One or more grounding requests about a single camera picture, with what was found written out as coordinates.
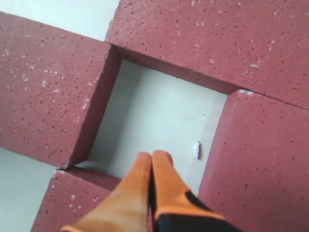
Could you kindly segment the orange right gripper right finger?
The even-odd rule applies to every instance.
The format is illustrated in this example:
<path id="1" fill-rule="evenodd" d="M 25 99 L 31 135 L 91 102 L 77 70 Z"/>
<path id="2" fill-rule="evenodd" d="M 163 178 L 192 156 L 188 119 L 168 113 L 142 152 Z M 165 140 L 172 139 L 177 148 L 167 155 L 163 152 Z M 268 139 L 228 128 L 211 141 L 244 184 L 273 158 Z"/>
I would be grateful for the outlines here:
<path id="1" fill-rule="evenodd" d="M 154 232 L 238 232 L 225 217 L 204 205 L 181 179 L 170 153 L 152 154 Z"/>

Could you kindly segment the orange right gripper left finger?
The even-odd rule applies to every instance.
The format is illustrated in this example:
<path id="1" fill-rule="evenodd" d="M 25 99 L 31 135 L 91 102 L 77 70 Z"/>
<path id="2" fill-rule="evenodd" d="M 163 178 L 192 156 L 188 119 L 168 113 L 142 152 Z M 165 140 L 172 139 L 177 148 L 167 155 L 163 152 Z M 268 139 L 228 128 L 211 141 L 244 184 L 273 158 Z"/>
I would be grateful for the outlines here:
<path id="1" fill-rule="evenodd" d="M 112 193 L 94 210 L 62 232 L 146 232 L 148 231 L 149 188 L 152 158 L 140 152 Z"/>

